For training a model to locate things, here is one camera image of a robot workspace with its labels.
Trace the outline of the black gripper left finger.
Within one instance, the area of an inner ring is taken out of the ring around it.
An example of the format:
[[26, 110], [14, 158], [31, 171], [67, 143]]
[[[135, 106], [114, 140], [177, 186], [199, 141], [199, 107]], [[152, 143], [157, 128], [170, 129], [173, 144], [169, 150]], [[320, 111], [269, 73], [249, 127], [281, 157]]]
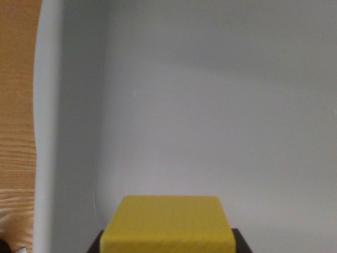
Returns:
[[100, 253], [100, 239], [103, 234], [104, 230], [101, 230], [91, 246], [89, 247], [87, 253]]

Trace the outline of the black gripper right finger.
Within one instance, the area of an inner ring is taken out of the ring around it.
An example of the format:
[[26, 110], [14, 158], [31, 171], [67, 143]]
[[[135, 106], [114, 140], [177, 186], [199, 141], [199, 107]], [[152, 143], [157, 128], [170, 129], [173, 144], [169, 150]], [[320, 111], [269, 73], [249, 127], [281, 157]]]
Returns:
[[237, 228], [232, 228], [232, 233], [236, 243], [236, 253], [253, 253], [243, 235]]

